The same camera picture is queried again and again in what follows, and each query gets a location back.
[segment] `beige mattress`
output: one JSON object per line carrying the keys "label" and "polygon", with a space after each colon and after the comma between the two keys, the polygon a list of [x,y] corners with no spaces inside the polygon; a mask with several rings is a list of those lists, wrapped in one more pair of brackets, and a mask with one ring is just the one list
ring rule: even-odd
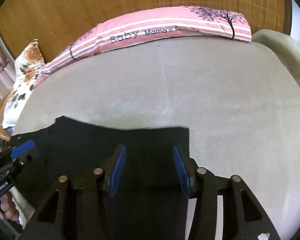
{"label": "beige mattress", "polygon": [[14,132],[62,115],[124,129],[189,127],[191,157],[218,176],[242,176],[282,240],[300,226],[300,88],[264,45],[183,37],[82,59],[34,90]]}

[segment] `blue gripper pad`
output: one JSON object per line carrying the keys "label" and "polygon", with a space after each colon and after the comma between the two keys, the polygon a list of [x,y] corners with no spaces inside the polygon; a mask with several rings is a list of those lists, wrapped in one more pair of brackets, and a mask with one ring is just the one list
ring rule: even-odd
{"label": "blue gripper pad", "polygon": [[108,196],[110,198],[112,198],[118,192],[119,183],[121,180],[121,175],[126,160],[127,160],[127,148],[125,146],[122,146],[121,152],[118,156],[117,162],[111,174],[110,188],[108,191]]}
{"label": "blue gripper pad", "polygon": [[19,154],[31,149],[32,147],[35,147],[35,143],[33,140],[26,141],[24,144],[21,144],[20,146],[16,147],[12,150],[10,157],[11,159],[15,159],[19,156]]}
{"label": "blue gripper pad", "polygon": [[190,196],[190,177],[186,171],[186,167],[182,162],[178,148],[175,146],[173,148],[173,162],[177,170],[179,182],[181,185],[182,192],[185,193],[188,197]]}

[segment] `black gripper frame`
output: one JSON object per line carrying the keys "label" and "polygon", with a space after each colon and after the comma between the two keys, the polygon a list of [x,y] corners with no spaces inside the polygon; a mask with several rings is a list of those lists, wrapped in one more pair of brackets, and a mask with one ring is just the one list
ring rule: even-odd
{"label": "black gripper frame", "polygon": [[79,179],[59,177],[46,193],[19,240],[67,240],[65,211],[73,190],[82,194],[83,228],[75,239],[109,239],[101,199],[116,194],[125,161],[126,147],[120,144],[112,157],[101,165],[102,169],[90,171]]}
{"label": "black gripper frame", "polygon": [[271,220],[247,184],[238,175],[230,179],[198,169],[181,146],[173,158],[182,191],[197,198],[188,240],[214,240],[217,225],[217,196],[223,196],[223,240],[280,240]]}

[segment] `floral pillow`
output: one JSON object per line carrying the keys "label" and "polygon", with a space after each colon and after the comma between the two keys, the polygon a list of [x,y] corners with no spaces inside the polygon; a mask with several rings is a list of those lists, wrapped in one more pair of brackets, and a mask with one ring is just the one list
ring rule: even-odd
{"label": "floral pillow", "polygon": [[32,41],[15,61],[16,82],[10,93],[10,100],[4,108],[2,128],[14,127],[30,97],[38,73],[45,66],[38,47],[38,40]]}

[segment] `white stripe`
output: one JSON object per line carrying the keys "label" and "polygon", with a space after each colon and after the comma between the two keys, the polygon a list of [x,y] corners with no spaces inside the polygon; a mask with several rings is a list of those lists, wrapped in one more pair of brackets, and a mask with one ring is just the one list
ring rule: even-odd
{"label": "white stripe", "polygon": [[[133,26],[133,25],[137,25],[137,24],[141,24],[141,23],[146,23],[146,22],[155,22],[155,21],[167,21],[167,20],[181,20],[181,21],[189,21],[189,22],[198,22],[198,23],[204,23],[204,24],[212,24],[212,25],[219,25],[219,26],[223,26],[226,28],[231,28],[229,25],[223,24],[223,23],[216,23],[216,22],[210,22],[210,21],[204,21],[204,20],[194,20],[194,19],[186,19],[186,18],[158,18],[158,19],[148,19],[148,20],[143,20],[143,21],[139,21],[139,22],[134,22],[134,23],[129,23],[129,24],[125,24],[119,27],[115,27],[113,29],[110,29],[108,31],[104,31],[102,33],[98,33],[94,38],[87,40],[83,43],[81,43],[80,45],[77,45],[75,47],[73,47],[73,49],[78,48],[81,45],[84,45],[90,41],[93,41],[94,39],[96,39],[98,36],[103,35],[103,34],[108,34],[112,31],[115,30],[119,30],[125,27],[129,27],[129,26]],[[243,27],[239,27],[239,26],[233,26],[234,29],[238,29],[238,30],[243,30],[243,31],[247,31],[247,32],[251,32],[251,29],[247,29],[247,28],[243,28]],[[66,55],[65,53],[60,55],[58,58],[55,58],[54,60],[59,59],[60,57],[63,57],[64,55]]]}
{"label": "white stripe", "polygon": [[[213,36],[218,36],[217,34],[211,33],[211,32],[205,32],[205,33],[212,34]],[[137,36],[140,36],[140,35],[145,35],[145,32],[137,33]],[[153,39],[153,40],[151,40],[151,41],[154,41],[154,40],[160,40],[160,39],[165,39],[165,38],[171,38],[171,37],[182,37],[182,36],[177,35],[177,36],[161,37],[161,38]],[[241,37],[236,37],[236,40],[248,41],[248,42],[250,41],[250,39],[245,39],[245,38],[241,38]],[[141,41],[141,42],[137,42],[137,43],[134,43],[134,44],[141,44],[141,43],[146,43],[146,42],[150,42],[150,41]],[[93,49],[88,50],[88,51],[85,51],[85,52],[79,54],[79,55],[77,56],[77,58],[79,58],[79,57],[81,57],[82,55],[85,55],[85,54],[88,54],[88,53],[94,51],[94,50],[95,50],[96,48],[98,48],[99,46],[103,46],[103,45],[106,45],[106,44],[111,43],[111,40],[106,41],[106,42],[99,43],[97,46],[95,46],[96,43],[91,44],[91,45],[89,45],[89,46],[86,46],[86,47],[84,47],[84,48],[78,50],[77,52],[73,53],[72,55],[75,56],[75,55],[77,55],[78,53],[80,53],[80,52],[82,52],[82,51],[84,51],[84,50],[86,50],[86,49],[88,49],[88,48],[93,47]],[[58,66],[58,65],[66,64],[66,63],[70,62],[71,60],[72,60],[71,55],[68,55],[66,58],[64,58],[62,61],[58,62],[56,65],[49,66],[48,68],[42,68],[42,71],[49,70],[49,69],[51,69],[51,68],[53,68],[53,67],[55,67],[55,66]]]}
{"label": "white stripe", "polygon": [[[177,25],[177,27],[194,27],[194,28],[197,28],[197,29],[204,29],[204,30],[210,30],[210,31],[217,31],[217,32],[220,32],[220,33],[228,33],[228,34],[233,34],[232,31],[226,31],[224,29],[217,29],[217,28],[211,28],[211,27],[205,27],[205,26],[199,26],[199,25],[190,25],[190,24],[176,24],[176,23],[173,23],[172,24],[173,26]],[[157,25],[149,25],[149,26],[143,26],[143,27],[139,27],[139,28],[136,28],[136,29],[130,29],[130,30],[126,30],[125,32],[127,33],[130,33],[130,32],[134,32],[134,31],[140,31],[140,30],[144,30],[144,29],[152,29],[152,28],[156,28],[156,27],[169,27],[169,26],[172,26],[171,23],[169,24],[157,24]],[[98,39],[95,41],[94,44],[92,44],[92,46],[96,45],[99,41],[106,41],[108,40],[109,38],[111,37],[115,37],[115,36],[118,36],[122,34],[122,32],[119,32],[119,33],[116,33],[116,34],[112,34],[111,36],[107,36],[107,37],[104,37],[104,38],[101,38],[101,39]],[[248,35],[248,34],[244,34],[244,33],[235,33],[236,36],[243,36],[243,37],[247,37],[247,38],[251,38],[251,35]],[[78,51],[74,52],[72,55],[76,55],[77,53],[80,53],[81,51],[83,51],[85,48],[83,49],[79,49]]]}

